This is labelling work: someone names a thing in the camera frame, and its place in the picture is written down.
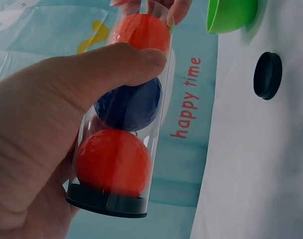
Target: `golf ball tube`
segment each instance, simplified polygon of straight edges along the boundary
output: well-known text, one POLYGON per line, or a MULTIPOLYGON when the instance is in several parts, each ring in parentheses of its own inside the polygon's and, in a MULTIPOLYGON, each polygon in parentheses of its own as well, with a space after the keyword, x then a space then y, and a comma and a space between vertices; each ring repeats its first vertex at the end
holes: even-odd
POLYGON ((157 48, 167 55, 167 66, 161 75, 142 85, 107 92, 84 115, 66 200, 95 213, 143 218, 147 215, 174 20, 164 6, 151 0, 145 10, 139 1, 130 1, 120 7, 119 15, 108 43, 157 48), (138 138, 136 132, 148 126, 150 134, 138 138))

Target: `finger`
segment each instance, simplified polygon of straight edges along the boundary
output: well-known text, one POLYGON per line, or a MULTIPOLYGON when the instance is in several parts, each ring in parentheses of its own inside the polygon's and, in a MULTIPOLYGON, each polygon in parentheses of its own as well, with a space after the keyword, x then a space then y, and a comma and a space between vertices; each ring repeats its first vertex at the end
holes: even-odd
POLYGON ((124 5, 125 3, 129 2, 131 0, 111 0, 110 1, 110 6, 121 6, 124 5))
POLYGON ((166 56, 159 50, 139 51, 127 43, 117 43, 75 56, 48 59, 24 71, 42 68, 52 72, 55 80, 49 79, 48 84, 85 113, 106 92, 145 83, 161 74, 165 64, 166 56))
POLYGON ((64 158, 103 94, 159 75, 166 57, 120 43, 55 57, 0 82, 0 205, 22 212, 64 158))
POLYGON ((192 0, 175 0, 169 13, 173 16, 175 24, 178 25, 188 14, 192 0))
POLYGON ((131 0, 121 4, 121 16, 126 17, 140 12, 141 0, 131 0))
POLYGON ((158 4, 161 4, 161 0, 147 1, 147 13, 157 16, 154 11, 157 9, 158 4))

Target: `black circular disc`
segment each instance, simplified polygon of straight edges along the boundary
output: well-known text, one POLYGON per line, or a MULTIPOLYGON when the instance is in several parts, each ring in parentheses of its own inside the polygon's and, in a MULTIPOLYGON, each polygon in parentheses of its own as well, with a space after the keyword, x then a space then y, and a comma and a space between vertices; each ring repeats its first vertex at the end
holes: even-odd
POLYGON ((282 80, 282 61, 276 53, 265 52, 254 72, 253 88, 258 97, 270 100, 277 93, 282 80))

